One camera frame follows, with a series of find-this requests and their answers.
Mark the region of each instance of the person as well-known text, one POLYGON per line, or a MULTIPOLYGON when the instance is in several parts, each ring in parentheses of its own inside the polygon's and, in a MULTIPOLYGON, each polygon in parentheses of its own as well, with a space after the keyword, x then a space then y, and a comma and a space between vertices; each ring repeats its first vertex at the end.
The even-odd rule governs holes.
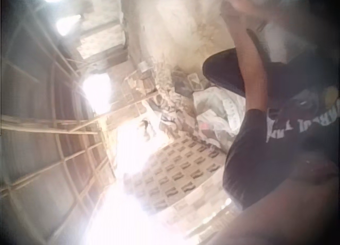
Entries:
POLYGON ((228 15, 226 23, 235 55, 210 57, 203 72, 245 96, 246 114, 223 175, 224 189, 243 212, 209 244, 339 244, 337 69, 313 55, 273 69, 243 16, 228 15), (279 110, 269 136, 268 106, 279 110))

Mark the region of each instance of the leg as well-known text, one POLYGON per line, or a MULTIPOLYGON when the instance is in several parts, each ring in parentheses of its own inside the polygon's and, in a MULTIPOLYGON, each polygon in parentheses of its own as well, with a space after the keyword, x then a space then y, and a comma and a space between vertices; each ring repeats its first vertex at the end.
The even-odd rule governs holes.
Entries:
MULTIPOLYGON (((267 63, 265 65, 268 73, 268 85, 270 86, 269 77, 275 74, 279 77, 284 77, 286 66, 281 63, 267 63)), ((245 96, 244 83, 239 68, 239 62, 237 60, 236 49, 229 49, 220 53, 217 53, 209 57, 203 64, 203 74, 212 83, 223 87, 231 92, 234 92, 240 96, 245 96)), ((283 99, 274 94, 273 90, 269 90, 269 107, 279 108, 283 99)))
MULTIPOLYGON (((269 108, 281 108, 287 100, 307 88, 338 85, 336 67, 314 53, 302 54, 288 65, 265 63, 265 69, 269 108)), ((209 57, 203 64, 203 74, 212 83, 245 96, 235 48, 209 57)))

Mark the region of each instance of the wooden beam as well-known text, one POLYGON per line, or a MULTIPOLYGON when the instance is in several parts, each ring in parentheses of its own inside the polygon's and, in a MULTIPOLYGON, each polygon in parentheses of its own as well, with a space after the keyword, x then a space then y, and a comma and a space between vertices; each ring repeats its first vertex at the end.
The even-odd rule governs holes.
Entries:
MULTIPOLYGON (((72 98, 73 98, 73 111, 75 112, 76 118, 78 118, 81 115, 81 118, 83 118, 82 116, 82 111, 81 111, 81 106, 79 106, 78 101, 77 101, 77 97, 75 92, 72 92, 72 98)), ((86 135, 82 135, 81 137, 81 142, 83 147, 86 147, 86 144, 89 144, 89 138, 86 135)), ((94 173, 95 177, 97 178, 98 182, 104 186, 102 179, 100 178, 100 174, 96 171, 96 166, 95 166, 95 161, 93 158, 93 155, 90 154, 90 151, 86 148, 85 149, 85 153, 86 153, 86 157, 87 160, 89 162, 89 165, 91 167, 92 172, 94 173)))
MULTIPOLYGON (((99 171, 101 170, 101 168, 103 166, 105 166, 105 164, 108 162, 108 159, 107 157, 105 157, 103 159, 103 161, 101 162, 101 164, 96 168, 96 171, 99 171)), ((85 186, 85 188, 80 192, 80 198, 81 200, 83 200, 83 198, 86 196, 86 194, 88 193, 88 191, 90 190, 90 188, 92 187, 92 185, 94 184, 95 182, 95 175, 92 176, 92 178, 89 180, 89 182, 87 183, 87 185, 85 186)), ((64 221, 60 224, 60 226, 58 226, 55 231, 53 231, 53 233, 50 235, 50 237, 48 238, 48 243, 52 243, 61 233, 61 231, 66 227, 68 221, 71 219, 71 216, 72 216, 72 213, 74 212, 76 208, 76 205, 73 205, 71 207, 71 209, 69 210, 69 212, 66 214, 66 217, 64 219, 64 221)))
POLYGON ((98 134, 98 132, 89 131, 68 131, 56 128, 34 128, 24 127, 2 122, 1 128, 3 130, 17 131, 17 132, 34 132, 34 133, 58 133, 58 134, 98 134))
POLYGON ((106 29, 112 28, 114 26, 119 26, 121 23, 119 20, 113 20, 113 21, 109 21, 107 23, 101 24, 99 26, 96 26, 94 28, 91 28, 89 30, 86 31, 81 31, 78 33, 74 33, 72 35, 66 36, 67 38, 65 39, 65 41, 67 43, 69 43, 70 41, 74 41, 76 39, 83 39, 83 38, 87 38, 89 36, 92 36, 94 34, 97 34, 101 31, 104 31, 106 29))
POLYGON ((86 122, 87 120, 49 120, 49 119, 22 119, 16 116, 1 115, 1 120, 8 123, 16 123, 20 125, 34 125, 34 124, 53 124, 54 122, 61 125, 70 125, 86 122))
MULTIPOLYGON (((50 106, 51 106, 51 114, 52 114, 53 120, 56 119, 56 107, 55 107, 55 65, 54 65, 55 63, 56 62, 54 62, 52 64, 52 67, 51 67, 51 78, 50 78, 50 84, 49 84, 49 87, 50 87, 50 101, 51 101, 51 105, 50 106)), ((53 127, 57 128, 57 123, 56 122, 53 122, 53 127)), ((85 212, 85 214, 89 214, 89 210, 86 207, 85 203, 81 200, 81 197, 80 197, 80 195, 78 193, 78 190, 77 190, 77 188, 76 188, 76 186, 74 184, 74 181, 73 181, 73 179, 71 177, 69 168, 67 167, 59 134, 55 134, 54 138, 55 138, 55 141, 56 141, 56 144, 57 144, 57 149, 58 149, 59 156, 61 158, 60 162, 61 162, 61 164, 63 166, 64 175, 65 175, 65 179, 66 179, 67 185, 69 186, 69 189, 70 189, 70 191, 72 192, 72 194, 74 196, 74 200, 78 202, 78 204, 81 206, 81 208, 85 212)))
POLYGON ((21 69, 20 67, 18 67, 17 65, 15 65, 14 63, 12 63, 11 61, 5 59, 4 57, 1 57, 1 59, 8 64, 10 67, 12 67, 13 69, 19 71, 20 74, 24 75, 26 78, 32 80, 35 83, 40 83, 40 81, 35 78, 34 76, 32 76, 31 74, 29 74, 27 71, 24 71, 23 69, 21 69))
POLYGON ((73 69, 73 67, 69 64, 69 62, 65 59, 65 56, 60 52, 60 50, 58 49, 58 47, 54 44, 53 40, 51 39, 51 37, 49 36, 48 32, 46 31, 46 29, 44 28, 43 24, 40 22, 39 18, 37 17, 35 11, 31 8, 28 0, 24 0, 25 6, 27 7, 27 9, 29 10, 29 13, 32 15, 32 17, 34 18, 34 20, 36 21, 40 31, 42 32, 42 34, 45 36, 45 38, 47 39, 47 41, 50 43, 50 45, 53 47, 54 51, 58 54, 58 56, 64 61, 64 63, 66 64, 66 66, 72 71, 73 75, 75 76, 75 78, 78 78, 79 75, 76 73, 76 71, 73 69))
MULTIPOLYGON (((88 148, 86 148, 87 151, 89 150, 92 150, 100 145, 102 145, 103 142, 99 142, 99 143, 96 143, 88 148)), ((26 174, 25 176, 15 180, 10 186, 11 186, 11 189, 12 190, 18 190, 18 189, 21 189, 23 187, 25 187, 26 185, 28 185, 29 183, 31 183, 32 181, 34 181, 37 177, 39 177, 41 174, 43 174, 44 172, 54 168, 54 167, 57 167, 59 165, 62 164, 63 161, 67 162, 68 160, 71 160, 77 156, 80 156, 84 153, 86 153, 86 150, 81 150, 81 151, 78 151, 70 156, 67 156, 67 157, 64 157, 63 159, 61 159, 60 161, 58 161, 57 163, 52 163, 46 167, 43 167, 35 172, 32 172, 32 173, 29 173, 29 174, 26 174)), ((4 187, 1 187, 0 188, 0 192, 1 192, 1 197, 4 197, 4 196, 7 196, 8 195, 8 186, 4 186, 4 187)))
POLYGON ((147 100, 147 99, 153 98, 153 97, 155 97, 155 96, 157 96, 157 95, 158 95, 158 92, 153 92, 153 93, 151 93, 151 94, 149 94, 149 95, 144 96, 143 98, 141 98, 141 99, 139 99, 139 100, 135 100, 134 102, 127 104, 127 105, 124 106, 124 107, 121 107, 121 108, 119 108, 119 109, 115 109, 115 110, 113 110, 113 111, 104 113, 104 114, 102 114, 102 115, 98 115, 98 116, 94 117, 93 119, 88 120, 87 122, 84 122, 84 123, 82 123, 82 124, 80 124, 80 125, 77 125, 76 127, 72 128, 72 129, 70 129, 70 132, 75 132, 75 131, 77 131, 77 130, 79 130, 79 129, 81 129, 81 128, 84 128, 85 126, 88 126, 88 125, 90 125, 90 124, 92 124, 92 123, 97 122, 98 120, 102 119, 103 117, 110 116, 110 115, 112 115, 112 114, 114 114, 114 113, 120 111, 121 109, 130 107, 131 105, 140 103, 140 102, 142 102, 143 100, 147 100))
POLYGON ((124 46, 123 46, 123 45, 119 45, 119 46, 113 47, 113 49, 116 49, 116 50, 115 50, 115 51, 111 50, 111 51, 113 51, 113 52, 110 53, 110 54, 107 54, 106 56, 105 56, 105 53, 106 53, 108 50, 110 50, 110 49, 108 49, 108 50, 106 50, 106 51, 104 51, 104 52, 100 52, 100 53, 98 53, 98 54, 96 54, 96 55, 94 55, 94 56, 89 57, 88 59, 93 59, 93 58, 95 58, 95 60, 92 61, 92 62, 87 62, 86 65, 84 65, 84 66, 82 66, 82 67, 79 67, 76 71, 79 72, 79 71, 81 71, 82 69, 87 68, 87 67, 89 67, 89 66, 91 66, 91 65, 94 65, 94 64, 96 64, 96 63, 98 63, 98 62, 106 61, 106 60, 111 59, 111 58, 117 58, 117 57, 119 57, 119 56, 122 55, 122 54, 128 53, 128 50, 127 50, 127 49, 124 49, 124 46))

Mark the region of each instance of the wall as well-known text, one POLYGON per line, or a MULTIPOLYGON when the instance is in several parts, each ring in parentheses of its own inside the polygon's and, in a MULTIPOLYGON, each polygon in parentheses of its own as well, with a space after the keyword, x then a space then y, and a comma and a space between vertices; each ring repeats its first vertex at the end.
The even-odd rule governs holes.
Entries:
POLYGON ((154 218, 187 239, 203 241, 214 232, 227 227, 239 210, 222 187, 223 168, 174 205, 157 213, 154 218))
POLYGON ((224 161, 221 151, 190 138, 179 138, 151 156, 140 173, 126 176, 125 189, 154 214, 195 191, 224 161))

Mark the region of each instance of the wooden pole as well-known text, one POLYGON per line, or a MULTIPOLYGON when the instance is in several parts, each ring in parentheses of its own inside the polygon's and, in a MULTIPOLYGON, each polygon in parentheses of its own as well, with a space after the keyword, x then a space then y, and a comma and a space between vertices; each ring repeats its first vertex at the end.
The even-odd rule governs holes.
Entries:
POLYGON ((4 61, 4 63, 7 63, 10 67, 12 67, 13 69, 19 71, 20 74, 24 75, 26 78, 32 80, 35 83, 40 83, 40 81, 37 78, 35 78, 31 74, 29 74, 28 72, 24 71, 23 69, 21 69, 17 65, 13 64, 11 61, 9 61, 9 60, 7 60, 7 59, 5 59, 3 57, 1 57, 1 59, 4 61))
POLYGON ((69 64, 69 62, 65 59, 65 56, 60 52, 58 47, 54 44, 54 42, 52 41, 52 39, 49 36, 48 32, 45 30, 43 24, 40 22, 39 18, 37 18, 37 15, 35 14, 34 10, 29 5, 29 2, 27 0, 24 0, 24 2, 25 2, 25 5, 26 5, 27 9, 29 10, 29 13, 35 19, 35 22, 37 23, 37 25, 38 25, 40 31, 42 32, 42 34, 44 34, 45 38, 50 43, 50 45, 53 47, 53 49, 58 54, 58 56, 64 61, 64 63, 67 65, 67 67, 72 71, 72 73, 74 74, 75 78, 78 78, 79 75, 76 73, 76 71, 73 69, 73 67, 69 64))
POLYGON ((16 123, 20 125, 36 125, 36 124, 53 124, 54 122, 61 125, 76 125, 87 120, 49 120, 49 119, 21 119, 16 116, 1 115, 1 120, 8 123, 16 123))
POLYGON ((98 134, 98 132, 89 131, 68 131, 55 128, 34 128, 34 127, 24 127, 13 124, 8 124, 2 122, 1 129, 17 131, 17 132, 36 132, 36 133, 58 133, 58 134, 98 134))
MULTIPOLYGON (((51 114, 52 114, 52 118, 53 120, 56 119, 56 107, 55 107, 55 63, 53 62, 52 67, 51 67, 51 79, 50 79, 50 101, 51 101, 51 114)), ((57 123, 53 122, 53 127, 57 128, 57 123)), ((59 156, 61 158, 60 163, 63 166, 64 169, 64 175, 65 175, 65 179, 67 182, 67 185, 69 186, 70 191, 72 192, 75 201, 80 205, 80 207, 82 208, 83 212, 85 214, 89 214, 89 209, 86 207, 85 203, 82 201, 79 192, 77 190, 77 187, 75 186, 75 183, 71 177, 71 173, 70 170, 66 164, 66 159, 67 157, 64 156, 64 152, 63 152, 63 147, 60 141, 60 135, 59 134, 54 134, 54 138, 57 144, 57 149, 58 149, 58 153, 59 156)))
MULTIPOLYGON (((105 157, 103 159, 103 161, 100 163, 100 165, 96 168, 96 171, 100 171, 101 168, 103 166, 105 166, 105 164, 108 162, 107 157, 105 157)), ((79 196, 80 199, 82 200, 84 198, 84 196, 88 193, 88 191, 90 190, 90 188, 92 187, 92 185, 94 184, 96 178, 95 175, 92 176, 92 178, 89 180, 89 182, 87 183, 87 185, 85 186, 85 188, 80 192, 79 196)), ((48 243, 51 244, 61 233, 61 231, 63 230, 63 228, 66 227, 68 221, 70 220, 72 213, 75 210, 75 205, 73 205, 71 207, 71 209, 69 210, 69 212, 66 214, 66 218, 64 219, 64 221, 61 223, 60 226, 58 226, 55 231, 52 233, 52 235, 48 238, 48 243)))
POLYGON ((92 123, 94 123, 94 122, 97 122, 98 120, 102 119, 103 117, 110 116, 110 115, 112 115, 112 114, 114 114, 114 113, 116 113, 116 112, 118 112, 118 111, 120 111, 120 110, 122 110, 122 109, 124 109, 124 108, 130 107, 131 105, 134 105, 134 104, 137 104, 137 103, 140 103, 140 102, 143 101, 143 100, 147 100, 147 99, 153 98, 153 97, 155 97, 155 96, 157 96, 157 95, 158 95, 158 92, 153 92, 152 94, 146 95, 146 96, 144 96, 142 99, 135 100, 134 102, 132 102, 132 103, 130 103, 130 104, 127 104, 126 106, 124 106, 124 107, 122 107, 122 108, 115 109, 115 110, 113 110, 113 111, 104 113, 104 114, 102 114, 102 115, 98 115, 98 116, 94 117, 93 119, 91 119, 91 120, 89 120, 89 121, 87 121, 87 122, 84 122, 84 123, 82 123, 82 124, 80 124, 80 125, 77 125, 76 127, 70 129, 70 132, 74 132, 74 131, 76 131, 76 130, 79 130, 79 129, 85 127, 85 126, 88 126, 88 125, 90 125, 90 124, 92 124, 92 123))
MULTIPOLYGON (((82 112, 81 112, 81 109, 79 109, 80 108, 79 104, 77 104, 77 96, 74 93, 74 91, 72 92, 72 96, 73 96, 73 101, 74 101, 73 111, 75 113, 76 118, 78 118, 79 115, 81 115, 82 112)), ((86 144, 89 143, 88 136, 81 135, 80 138, 81 138, 82 145, 86 148, 86 144)), ((95 166, 95 161, 94 161, 93 155, 90 154, 90 151, 87 148, 85 149, 85 153, 86 153, 86 157, 87 157, 88 163, 89 163, 89 165, 90 165, 90 167, 92 169, 92 172, 95 174, 95 177, 97 178, 98 182, 102 186, 104 186, 103 181, 100 178, 100 174, 96 171, 96 166, 95 166)))

